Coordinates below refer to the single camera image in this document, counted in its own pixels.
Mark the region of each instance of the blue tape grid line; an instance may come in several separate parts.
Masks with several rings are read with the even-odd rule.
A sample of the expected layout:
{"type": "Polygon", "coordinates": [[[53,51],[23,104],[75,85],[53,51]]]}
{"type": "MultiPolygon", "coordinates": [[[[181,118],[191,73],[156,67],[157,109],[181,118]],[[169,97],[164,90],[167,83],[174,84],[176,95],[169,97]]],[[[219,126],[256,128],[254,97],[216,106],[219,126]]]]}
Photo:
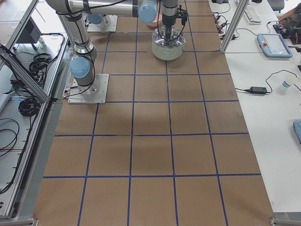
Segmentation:
{"type": "MultiPolygon", "coordinates": [[[[107,41],[106,51],[108,50],[109,40],[110,40],[110,34],[109,34],[108,41],[107,41]]],[[[104,70],[106,55],[107,55],[107,52],[105,52],[105,54],[104,54],[102,73],[103,73],[103,70],[104,70]]],[[[88,156],[88,161],[87,161],[86,176],[85,176],[83,193],[82,193],[81,202],[80,202],[79,218],[78,218],[77,226],[80,226],[80,221],[81,221],[81,215],[82,215],[83,204],[84,204],[85,193],[86,193],[86,187],[87,187],[87,179],[88,179],[88,174],[89,174],[90,160],[91,160],[91,154],[92,154],[94,134],[95,134],[95,128],[96,128],[96,121],[97,121],[99,106],[100,106],[99,104],[97,104],[97,106],[96,106],[96,113],[95,113],[95,118],[94,118],[94,125],[93,125],[93,131],[92,131],[92,136],[91,136],[91,144],[90,144],[89,156],[88,156]]]]}
{"type": "MultiPolygon", "coordinates": [[[[231,75],[231,73],[214,73],[214,74],[209,74],[209,73],[200,73],[200,74],[169,74],[168,76],[186,76],[186,75],[210,75],[210,76],[215,76],[215,75],[231,75]]],[[[110,74],[110,76],[134,76],[133,74],[110,74]]],[[[136,74],[136,76],[165,76],[165,74],[136,74]]]]}
{"type": "MultiPolygon", "coordinates": [[[[138,31],[138,18],[136,23],[136,31],[138,31]]],[[[128,179],[128,198],[127,198],[127,226],[130,225],[130,211],[131,211],[131,187],[132,187],[132,160],[133,160],[133,139],[134,139],[134,113],[135,113],[135,87],[136,87],[136,66],[137,66],[137,41],[138,34],[136,34],[135,43],[135,66],[134,66],[134,90],[133,90],[133,107],[132,107],[132,123],[131,123],[131,150],[130,150],[130,169],[129,169],[129,179],[128,179]]]]}
{"type": "Polygon", "coordinates": [[[173,166],[173,184],[174,184],[174,209],[175,209],[175,222],[179,226],[179,217],[178,217],[178,204],[177,204],[177,191],[176,191],[176,181],[175,181],[175,168],[174,168],[174,145],[173,145],[173,132],[171,126],[171,108],[170,108],[170,95],[169,95],[169,82],[168,82],[168,69],[167,61],[165,61],[166,68],[166,82],[167,82],[167,97],[168,97],[168,117],[169,117],[169,133],[170,133],[170,146],[171,146],[171,158],[173,166]]]}
{"type": "MultiPolygon", "coordinates": [[[[188,18],[188,22],[189,22],[189,27],[190,27],[190,31],[191,31],[191,25],[190,25],[190,19],[189,18],[188,18]]],[[[193,49],[195,50],[195,44],[194,44],[194,41],[193,41],[193,35],[192,35],[192,33],[191,33],[191,39],[192,39],[193,49]]],[[[195,55],[195,60],[196,60],[197,69],[198,69],[198,73],[199,73],[200,70],[199,70],[199,64],[198,64],[197,54],[195,53],[194,55],[195,55]]],[[[200,84],[201,84],[203,99],[205,100],[205,95],[204,95],[204,91],[203,91],[203,85],[202,85],[202,78],[201,78],[201,76],[199,76],[199,81],[200,81],[200,84]]],[[[218,186],[219,186],[219,190],[220,190],[222,209],[223,209],[223,213],[224,213],[224,218],[225,218],[226,226],[229,226],[227,212],[226,212],[225,203],[224,203],[224,198],[223,198],[223,194],[222,194],[222,186],[221,186],[221,181],[220,181],[220,177],[219,177],[218,166],[217,166],[217,161],[216,161],[216,156],[215,156],[215,151],[214,151],[214,144],[213,144],[213,140],[212,140],[212,134],[211,134],[211,129],[210,129],[210,123],[209,123],[209,117],[208,117],[206,102],[204,102],[204,107],[205,107],[205,114],[206,114],[206,119],[207,119],[208,130],[209,130],[211,148],[212,148],[212,153],[213,153],[213,157],[214,157],[215,170],[216,170],[216,174],[217,174],[217,182],[218,182],[218,186]]]]}
{"type": "Polygon", "coordinates": [[[83,175],[83,176],[44,176],[44,179],[61,178],[203,178],[203,177],[247,177],[261,176],[261,173],[229,173],[229,174],[187,174],[187,175],[83,175]]]}
{"type": "Polygon", "coordinates": [[[117,137],[117,136],[133,136],[133,137],[169,137],[169,136],[207,136],[207,135],[249,135],[249,133],[189,133],[189,134],[66,134],[66,135],[55,135],[55,137],[117,137]]]}

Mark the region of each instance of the black wire bundle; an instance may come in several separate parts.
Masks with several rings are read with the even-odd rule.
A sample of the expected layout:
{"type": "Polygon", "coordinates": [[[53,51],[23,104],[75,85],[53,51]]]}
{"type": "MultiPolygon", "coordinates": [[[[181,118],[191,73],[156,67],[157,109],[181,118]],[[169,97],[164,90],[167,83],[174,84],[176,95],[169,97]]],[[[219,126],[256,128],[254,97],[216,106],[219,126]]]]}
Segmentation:
{"type": "Polygon", "coordinates": [[[33,57],[33,62],[29,65],[29,71],[41,87],[45,86],[48,64],[51,60],[52,56],[49,53],[40,53],[33,57]]]}
{"type": "Polygon", "coordinates": [[[35,115],[33,122],[30,123],[30,127],[28,129],[28,134],[27,134],[27,137],[26,137],[26,141],[25,141],[25,144],[24,144],[24,147],[23,147],[21,153],[19,154],[19,158],[18,158],[18,161],[17,161],[17,165],[15,167],[14,175],[13,175],[11,181],[7,182],[7,185],[5,186],[5,188],[0,188],[0,194],[3,194],[5,192],[7,192],[10,189],[10,187],[13,185],[14,181],[15,181],[15,178],[16,178],[17,173],[18,173],[18,169],[19,169],[19,167],[21,165],[21,162],[22,162],[22,157],[24,155],[24,152],[26,150],[27,144],[29,142],[29,136],[31,134],[34,122],[36,121],[37,117],[38,117],[38,114],[35,115]]]}
{"type": "Polygon", "coordinates": [[[6,132],[11,132],[11,133],[13,133],[15,135],[14,139],[12,139],[12,141],[9,144],[7,144],[4,147],[0,148],[0,151],[3,151],[4,149],[8,148],[8,150],[6,152],[4,152],[3,154],[0,154],[0,157],[6,155],[7,153],[9,153],[14,148],[14,146],[17,143],[17,137],[18,137],[18,134],[19,134],[19,131],[20,131],[20,125],[19,125],[19,123],[16,120],[10,119],[10,118],[0,119],[0,121],[2,121],[2,120],[13,121],[14,123],[16,123],[18,129],[17,129],[17,131],[14,131],[14,130],[8,129],[8,128],[0,129],[0,133],[6,131],[6,132]]]}
{"type": "Polygon", "coordinates": [[[37,97],[28,97],[20,102],[18,110],[22,116],[31,117],[39,112],[40,107],[41,103],[37,97]]]}

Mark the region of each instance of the metal mounting plate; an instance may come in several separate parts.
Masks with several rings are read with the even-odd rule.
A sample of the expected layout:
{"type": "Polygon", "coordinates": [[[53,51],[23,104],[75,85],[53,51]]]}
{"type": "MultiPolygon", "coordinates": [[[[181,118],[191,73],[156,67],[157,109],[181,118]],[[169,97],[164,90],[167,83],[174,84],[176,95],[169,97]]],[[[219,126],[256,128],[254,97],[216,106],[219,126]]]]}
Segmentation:
{"type": "Polygon", "coordinates": [[[111,18],[111,24],[106,28],[97,27],[95,24],[89,24],[88,33],[104,33],[104,32],[115,32],[117,27],[118,16],[109,15],[111,18]]]}
{"type": "MultiPolygon", "coordinates": [[[[100,84],[99,91],[96,94],[85,95],[78,94],[78,89],[72,89],[70,95],[76,94],[76,96],[69,97],[69,104],[105,104],[107,97],[109,74],[97,74],[95,76],[95,82],[100,84]]],[[[77,86],[77,82],[74,80],[72,86],[77,86]]]]}

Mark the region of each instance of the cable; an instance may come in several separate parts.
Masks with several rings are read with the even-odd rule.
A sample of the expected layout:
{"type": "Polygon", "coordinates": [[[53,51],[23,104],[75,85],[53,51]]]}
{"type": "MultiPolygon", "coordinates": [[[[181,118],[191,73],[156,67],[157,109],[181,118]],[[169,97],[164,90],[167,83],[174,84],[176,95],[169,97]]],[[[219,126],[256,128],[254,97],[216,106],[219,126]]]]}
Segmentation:
{"type": "Polygon", "coordinates": [[[274,72],[274,73],[272,73],[272,74],[265,80],[265,82],[267,83],[267,85],[269,86],[269,88],[270,88],[270,90],[271,90],[270,92],[268,92],[268,91],[267,91],[267,88],[265,88],[265,87],[255,87],[255,86],[252,86],[250,89],[239,89],[239,88],[235,88],[235,89],[241,90],[241,91],[245,91],[245,92],[248,92],[248,93],[252,93],[252,94],[262,94],[262,95],[270,94],[270,93],[273,92],[273,89],[272,89],[271,85],[268,83],[268,79],[269,79],[270,77],[272,77],[274,74],[277,74],[277,73],[280,73],[280,72],[288,72],[288,73],[291,73],[291,74],[293,74],[293,75],[297,78],[297,75],[296,75],[295,73],[290,72],[290,71],[287,71],[287,70],[281,70],[281,71],[279,71],[279,72],[274,72]]]}
{"type": "Polygon", "coordinates": [[[30,54],[30,55],[36,55],[36,53],[29,53],[29,52],[25,52],[23,50],[20,50],[20,49],[15,49],[16,51],[19,51],[19,52],[22,52],[22,53],[27,53],[27,54],[30,54]]]}
{"type": "MultiPolygon", "coordinates": [[[[102,7],[114,6],[114,5],[120,4],[120,3],[125,2],[125,1],[128,1],[128,0],[121,0],[121,1],[114,2],[114,3],[108,4],[108,5],[93,6],[93,7],[89,7],[88,9],[92,10],[94,8],[102,8],[102,7]]],[[[77,14],[77,13],[81,13],[81,12],[84,12],[84,11],[85,11],[84,9],[81,9],[81,10],[76,11],[76,12],[69,12],[69,13],[56,12],[56,14],[63,15],[63,16],[71,16],[71,15],[74,15],[74,14],[77,14]]]]}
{"type": "Polygon", "coordinates": [[[239,38],[239,37],[240,37],[240,34],[238,33],[238,31],[237,31],[237,30],[247,30],[247,31],[251,32],[253,35],[257,36],[257,34],[253,33],[251,30],[249,30],[249,29],[247,29],[247,28],[237,28],[237,29],[235,30],[235,31],[236,31],[236,33],[238,34],[237,38],[239,38]]]}
{"type": "Polygon", "coordinates": [[[271,29],[269,28],[269,24],[270,23],[272,23],[272,22],[278,22],[277,24],[279,24],[280,22],[279,22],[279,20],[273,20],[273,21],[269,21],[269,22],[267,22],[267,28],[268,28],[268,30],[269,30],[269,34],[271,33],[271,29]]]}
{"type": "Polygon", "coordinates": [[[0,151],[2,151],[2,150],[4,150],[5,148],[7,148],[8,146],[10,146],[13,143],[13,145],[5,153],[1,154],[0,157],[6,155],[7,153],[9,153],[14,148],[14,146],[17,143],[17,137],[18,137],[18,134],[19,134],[19,131],[20,131],[20,125],[19,125],[19,123],[16,120],[11,119],[11,118],[3,118],[3,119],[0,119],[0,121],[1,120],[9,120],[9,121],[15,122],[16,125],[18,126],[18,129],[17,129],[17,132],[15,132],[12,129],[0,129],[0,132],[10,131],[10,132],[12,132],[15,135],[14,139],[9,144],[7,144],[5,147],[0,148],[0,151]]]}
{"type": "Polygon", "coordinates": [[[231,9],[231,5],[227,2],[227,4],[229,5],[229,9],[227,10],[227,11],[225,11],[225,12],[212,12],[212,13],[218,13],[218,14],[222,14],[222,13],[228,13],[229,11],[230,11],[230,9],[231,9]]]}
{"type": "Polygon", "coordinates": [[[0,189],[0,194],[3,194],[3,193],[5,193],[5,192],[7,192],[7,191],[10,189],[10,187],[13,185],[14,181],[15,181],[15,178],[16,178],[16,176],[17,176],[19,167],[20,167],[21,162],[22,162],[22,157],[23,157],[23,155],[24,155],[24,152],[25,152],[25,150],[26,150],[27,144],[28,144],[28,142],[29,142],[29,136],[30,136],[30,134],[31,134],[31,132],[32,132],[32,128],[33,128],[33,125],[34,125],[34,123],[35,123],[37,117],[38,117],[38,114],[35,115],[34,120],[32,121],[32,123],[30,123],[30,127],[29,127],[29,129],[28,129],[28,134],[27,134],[27,137],[26,137],[26,141],[25,141],[24,147],[23,147],[21,153],[19,154],[19,158],[18,158],[18,161],[17,161],[17,165],[14,167],[14,168],[15,168],[14,175],[13,175],[11,181],[8,182],[7,185],[6,185],[3,189],[0,189]]]}
{"type": "Polygon", "coordinates": [[[22,116],[31,117],[39,112],[40,107],[40,100],[37,97],[28,97],[20,102],[18,110],[22,116]]]}
{"type": "Polygon", "coordinates": [[[297,75],[296,75],[295,73],[289,72],[289,71],[287,71],[287,70],[281,70],[281,71],[279,71],[279,72],[274,72],[274,73],[272,73],[272,74],[265,80],[265,82],[268,84],[269,88],[271,89],[271,92],[273,92],[273,89],[272,89],[272,87],[270,86],[270,84],[268,83],[268,79],[269,79],[270,77],[272,77],[272,75],[278,74],[278,73],[280,73],[280,72],[288,72],[288,73],[290,73],[290,74],[293,74],[293,75],[296,76],[296,78],[297,78],[297,75]]]}
{"type": "MultiPolygon", "coordinates": [[[[158,34],[159,34],[160,38],[162,38],[164,41],[168,41],[165,38],[163,38],[163,36],[161,35],[161,32],[159,30],[159,15],[160,15],[160,11],[161,11],[161,0],[159,0],[159,10],[158,10],[158,18],[157,18],[157,31],[158,31],[158,34]]],[[[185,28],[185,25],[186,25],[186,23],[183,25],[183,28],[180,31],[179,35],[176,38],[171,39],[170,41],[177,40],[180,37],[180,35],[182,34],[182,32],[183,32],[183,30],[185,28]]]]}
{"type": "Polygon", "coordinates": [[[69,98],[69,97],[72,97],[72,96],[76,96],[76,95],[79,95],[79,94],[82,94],[84,92],[86,92],[88,89],[91,88],[91,86],[93,85],[94,81],[95,81],[95,66],[94,66],[94,62],[92,61],[92,64],[93,64],[93,73],[94,73],[94,77],[93,77],[93,80],[91,82],[91,84],[89,85],[88,88],[86,88],[84,91],[80,92],[80,93],[76,93],[76,94],[72,94],[72,95],[68,95],[68,96],[65,96],[63,97],[63,100],[65,100],[66,98],[69,98]]]}

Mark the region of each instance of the black cable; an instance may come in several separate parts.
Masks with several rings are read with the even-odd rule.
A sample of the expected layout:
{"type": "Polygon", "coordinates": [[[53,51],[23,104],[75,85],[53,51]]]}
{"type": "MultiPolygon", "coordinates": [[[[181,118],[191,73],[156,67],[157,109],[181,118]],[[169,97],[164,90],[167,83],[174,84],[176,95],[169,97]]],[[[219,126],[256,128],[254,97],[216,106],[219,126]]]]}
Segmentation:
{"type": "Polygon", "coordinates": [[[221,13],[228,13],[231,9],[231,5],[227,2],[227,4],[229,5],[229,9],[225,12],[221,12],[221,13]]]}
{"type": "Polygon", "coordinates": [[[16,84],[12,84],[10,90],[4,94],[11,94],[16,91],[16,84]]]}
{"type": "Polygon", "coordinates": [[[297,89],[301,91],[301,88],[299,88],[296,84],[294,84],[294,86],[297,87],[297,89]]]}
{"type": "Polygon", "coordinates": [[[249,31],[249,32],[251,32],[253,35],[255,35],[255,36],[257,36],[257,34],[255,34],[254,32],[252,32],[251,30],[249,30],[249,29],[246,29],[246,28],[237,28],[235,31],[236,31],[236,33],[238,34],[238,36],[237,36],[237,38],[240,36],[240,34],[238,33],[238,31],[237,30],[247,30],[247,31],[249,31]]]}
{"type": "Polygon", "coordinates": [[[93,62],[93,73],[94,73],[94,77],[93,77],[93,80],[92,80],[91,84],[88,86],[88,88],[86,88],[84,91],[82,91],[80,93],[76,93],[76,94],[65,96],[65,97],[63,97],[63,100],[65,100],[66,98],[72,97],[72,96],[76,96],[76,95],[82,94],[82,93],[86,92],[88,89],[91,88],[91,86],[93,85],[93,83],[95,81],[95,66],[94,66],[94,62],[93,62]]]}
{"type": "MultiPolygon", "coordinates": [[[[128,1],[128,0],[121,0],[121,1],[114,2],[114,3],[111,3],[111,4],[107,4],[107,5],[89,7],[89,10],[92,10],[94,8],[102,8],[102,7],[114,6],[114,5],[120,4],[120,3],[125,2],[125,1],[128,1]]],[[[60,12],[56,12],[56,14],[63,15],[63,16],[71,16],[71,15],[74,15],[74,14],[77,14],[77,13],[81,13],[81,12],[84,12],[84,11],[85,11],[84,9],[81,9],[81,10],[73,12],[73,13],[60,13],[60,12]]]]}
{"type": "Polygon", "coordinates": [[[0,129],[0,132],[10,131],[10,132],[12,132],[15,135],[14,139],[9,144],[7,144],[5,147],[0,148],[0,151],[2,151],[5,148],[9,147],[13,143],[13,145],[5,153],[3,153],[2,155],[0,155],[0,157],[2,157],[4,155],[6,155],[7,153],[9,153],[15,147],[15,145],[17,143],[17,137],[18,137],[18,134],[19,134],[19,131],[20,131],[20,125],[19,125],[19,123],[16,120],[11,119],[11,118],[3,118],[3,119],[0,119],[0,121],[1,120],[9,120],[9,121],[15,122],[16,125],[18,126],[18,129],[17,129],[17,132],[15,132],[12,129],[0,129]]]}
{"type": "MultiPolygon", "coordinates": [[[[2,55],[0,55],[0,58],[2,60],[4,60],[7,64],[7,66],[9,67],[9,69],[12,71],[13,75],[15,76],[15,78],[18,80],[18,81],[21,81],[18,77],[17,77],[17,74],[13,68],[13,66],[11,65],[11,63],[6,59],[4,58],[2,55]]],[[[34,97],[34,95],[27,89],[27,88],[24,88],[26,90],[27,93],[29,93],[32,97],[34,97]]]]}
{"type": "Polygon", "coordinates": [[[239,89],[239,88],[235,88],[235,89],[237,89],[237,90],[241,90],[241,91],[246,91],[245,89],[239,89]]]}
{"type": "Polygon", "coordinates": [[[19,154],[19,158],[18,158],[18,161],[17,161],[17,165],[16,165],[16,167],[15,167],[14,175],[13,175],[11,181],[8,182],[7,185],[6,185],[3,189],[0,189],[0,194],[3,194],[3,193],[5,193],[5,192],[7,192],[7,191],[10,189],[10,187],[13,185],[14,181],[15,181],[15,178],[16,178],[16,176],[17,176],[19,167],[20,167],[21,162],[22,162],[22,157],[23,157],[23,155],[24,155],[24,152],[25,152],[25,150],[26,150],[27,144],[28,144],[28,142],[29,142],[29,136],[30,136],[30,134],[31,134],[31,132],[32,132],[32,128],[33,128],[34,122],[36,121],[37,117],[38,117],[38,114],[35,115],[34,120],[32,121],[32,124],[30,124],[30,127],[29,127],[29,129],[28,129],[28,134],[27,134],[27,137],[26,137],[26,141],[25,141],[25,144],[24,144],[24,147],[23,147],[21,153],[19,154]]]}
{"type": "Polygon", "coordinates": [[[22,116],[31,117],[39,112],[40,107],[40,100],[37,97],[28,97],[20,102],[18,110],[22,116]]]}
{"type": "Polygon", "coordinates": [[[272,77],[272,75],[278,74],[278,73],[280,73],[280,72],[288,72],[288,73],[291,73],[291,74],[293,74],[293,75],[297,78],[297,75],[296,75],[295,73],[289,72],[289,71],[287,71],[287,70],[281,70],[281,71],[279,71],[279,72],[274,72],[274,73],[272,73],[272,74],[265,80],[265,82],[268,84],[269,88],[271,89],[271,92],[273,92],[273,89],[272,89],[272,87],[270,86],[270,84],[268,83],[268,79],[269,79],[270,77],[272,77]]]}
{"type": "Polygon", "coordinates": [[[271,33],[271,29],[269,28],[268,25],[269,25],[270,23],[272,23],[272,22],[278,22],[278,23],[280,23],[279,20],[273,20],[273,21],[267,22],[267,28],[268,28],[268,30],[269,30],[269,34],[271,33]]]}
{"type": "Polygon", "coordinates": [[[29,52],[26,52],[26,51],[23,51],[23,50],[20,50],[20,49],[15,49],[16,51],[19,51],[19,52],[22,52],[22,53],[27,53],[27,54],[30,54],[30,55],[36,55],[36,53],[29,53],[29,52]]]}
{"type": "Polygon", "coordinates": [[[165,38],[163,38],[163,36],[161,35],[161,32],[159,30],[159,15],[160,15],[160,11],[161,11],[161,0],[159,0],[159,10],[158,10],[158,18],[157,18],[157,31],[158,31],[158,34],[159,34],[160,38],[162,38],[164,41],[174,41],[174,40],[177,40],[180,37],[180,35],[182,34],[182,32],[183,32],[186,24],[183,25],[182,30],[180,31],[179,35],[176,38],[171,39],[171,40],[166,40],[165,38]]]}
{"type": "Polygon", "coordinates": [[[61,42],[61,44],[60,44],[59,51],[58,51],[57,55],[56,55],[52,60],[49,60],[48,66],[47,66],[47,68],[45,69],[45,78],[44,78],[44,80],[46,81],[46,77],[47,77],[47,75],[48,75],[48,71],[49,71],[51,65],[57,60],[57,58],[59,57],[59,55],[60,55],[60,53],[61,53],[61,51],[62,51],[62,45],[63,45],[64,42],[65,42],[65,36],[64,36],[62,33],[43,33],[42,35],[59,35],[59,36],[62,37],[62,42],[61,42]]]}

